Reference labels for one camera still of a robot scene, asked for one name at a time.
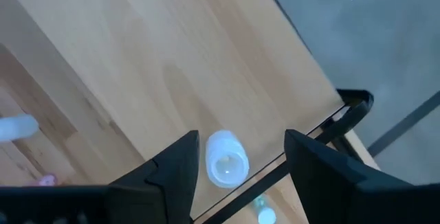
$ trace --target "wooden tabletop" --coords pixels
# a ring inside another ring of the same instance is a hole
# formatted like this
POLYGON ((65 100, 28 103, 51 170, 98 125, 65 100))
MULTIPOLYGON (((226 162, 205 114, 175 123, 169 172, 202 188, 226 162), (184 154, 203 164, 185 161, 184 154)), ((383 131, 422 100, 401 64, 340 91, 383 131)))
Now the wooden tabletop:
POLYGON ((3 149, 14 162, 1 170, 19 175, 4 183, 47 172, 108 183, 197 129, 196 217, 229 192, 206 176, 210 134, 233 131, 253 175, 283 151, 286 128, 308 133, 342 106, 273 0, 0 4, 3 112, 41 124, 3 149))

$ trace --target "black bar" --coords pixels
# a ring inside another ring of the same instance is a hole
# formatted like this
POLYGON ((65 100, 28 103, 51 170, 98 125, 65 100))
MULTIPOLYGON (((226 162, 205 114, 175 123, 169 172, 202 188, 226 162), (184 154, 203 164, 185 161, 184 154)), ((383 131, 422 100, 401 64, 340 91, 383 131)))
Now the black bar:
MULTIPOLYGON (((328 120, 322 125, 322 129, 325 130, 326 127, 331 126, 333 123, 333 120, 328 120)), ((350 142, 345 138, 344 135, 331 140, 331 143, 334 145, 337 151, 348 155, 359 162, 364 163, 362 161, 362 158, 358 155, 356 150, 351 146, 350 142)))
POLYGON ((338 93, 350 109, 315 138, 324 144, 342 137, 352 130, 368 114, 374 103, 373 95, 366 90, 338 89, 338 93))
POLYGON ((426 100, 423 104, 417 107, 412 113, 407 115, 402 121, 398 122, 383 134, 376 142, 373 142, 368 148, 370 155, 375 157, 380 154, 385 148, 390 146, 396 139, 401 137, 407 130, 412 128, 421 119, 427 116, 431 111, 440 105, 440 91, 436 92, 431 98, 426 100))

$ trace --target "white plastic cup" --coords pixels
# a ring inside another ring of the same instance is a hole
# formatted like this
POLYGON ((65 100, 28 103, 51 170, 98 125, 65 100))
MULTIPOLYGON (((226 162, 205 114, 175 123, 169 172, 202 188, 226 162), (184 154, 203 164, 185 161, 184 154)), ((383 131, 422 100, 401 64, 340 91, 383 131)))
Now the white plastic cup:
POLYGON ((249 173, 249 160, 244 147, 230 131, 217 131, 206 145, 206 171, 220 188, 241 185, 249 173))
POLYGON ((39 123, 28 114, 0 118, 0 142, 30 137, 39 129, 39 123))

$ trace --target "white cap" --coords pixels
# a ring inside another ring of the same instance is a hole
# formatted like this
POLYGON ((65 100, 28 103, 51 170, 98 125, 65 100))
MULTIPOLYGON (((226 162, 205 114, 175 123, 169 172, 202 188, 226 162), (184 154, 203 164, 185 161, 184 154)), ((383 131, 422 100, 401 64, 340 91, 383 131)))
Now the white cap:
POLYGON ((249 172, 246 152, 230 131, 217 131, 206 145, 206 171, 208 177, 221 188, 235 188, 242 184, 249 172))
POLYGON ((258 214, 258 224, 275 224, 275 211, 271 208, 263 208, 258 214))

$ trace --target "wooden table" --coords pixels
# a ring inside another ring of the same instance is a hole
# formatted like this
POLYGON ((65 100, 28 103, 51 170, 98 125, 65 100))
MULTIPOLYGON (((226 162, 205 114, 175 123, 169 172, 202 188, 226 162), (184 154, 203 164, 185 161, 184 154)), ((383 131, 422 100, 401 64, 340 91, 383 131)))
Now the wooden table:
POLYGON ((252 176, 286 128, 342 106, 273 0, 0 0, 0 13, 0 114, 41 125, 2 146, 4 184, 109 183, 197 129, 197 217, 229 192, 206 176, 211 133, 237 135, 252 176))

